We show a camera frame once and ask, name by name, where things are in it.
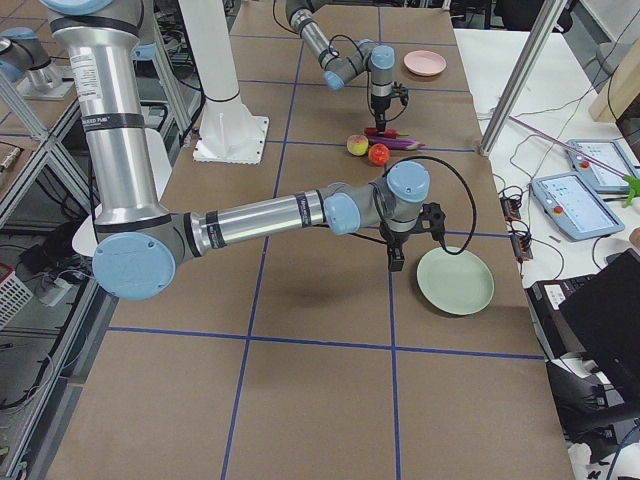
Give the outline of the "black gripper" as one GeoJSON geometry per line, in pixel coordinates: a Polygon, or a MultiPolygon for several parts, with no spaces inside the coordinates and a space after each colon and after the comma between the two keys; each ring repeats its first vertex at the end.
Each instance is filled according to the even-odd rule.
{"type": "Polygon", "coordinates": [[[446,215],[438,203],[423,204],[415,219],[407,222],[384,220],[379,232],[387,244],[388,270],[400,272],[404,267],[402,245],[411,235],[429,233],[432,239],[445,246],[446,215]]]}
{"type": "Polygon", "coordinates": [[[386,131],[386,112],[391,106],[391,101],[399,99],[402,106],[406,107],[409,102],[409,90],[398,82],[386,84],[370,82],[369,99],[376,132],[382,134],[386,131]]]}

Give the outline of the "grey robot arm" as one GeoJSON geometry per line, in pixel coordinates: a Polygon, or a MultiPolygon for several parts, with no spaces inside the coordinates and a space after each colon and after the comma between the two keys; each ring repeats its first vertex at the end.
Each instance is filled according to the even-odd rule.
{"type": "Polygon", "coordinates": [[[108,293],[128,300],[159,294],[178,267],[240,242],[326,225],[337,235],[377,226],[389,267],[402,268],[402,247],[413,234],[445,236],[444,213],[427,202],[430,177],[407,160],[361,187],[337,183],[237,207],[206,211],[220,188],[236,192],[240,179],[216,179],[208,161],[256,164],[269,121],[243,103],[224,7],[219,1],[180,5],[204,101],[193,167],[182,167],[159,194],[141,112],[133,55],[151,33],[148,1],[49,1],[54,38],[67,50],[83,130],[98,183],[101,210],[94,222],[92,270],[108,293]]]}
{"type": "Polygon", "coordinates": [[[286,1],[285,4],[291,30],[316,57],[331,91],[344,88],[363,73],[368,75],[368,108],[376,132],[383,133],[389,122],[387,112],[392,101],[400,101],[401,112],[409,102],[408,89],[393,79],[395,50],[369,39],[354,41],[344,34],[328,39],[313,17],[328,1],[286,1]]]}

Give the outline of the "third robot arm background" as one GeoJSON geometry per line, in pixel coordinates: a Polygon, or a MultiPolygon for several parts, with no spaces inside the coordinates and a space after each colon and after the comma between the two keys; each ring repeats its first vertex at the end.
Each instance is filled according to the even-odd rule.
{"type": "Polygon", "coordinates": [[[27,27],[1,32],[1,72],[28,100],[61,101],[73,87],[71,69],[57,65],[27,27]]]}

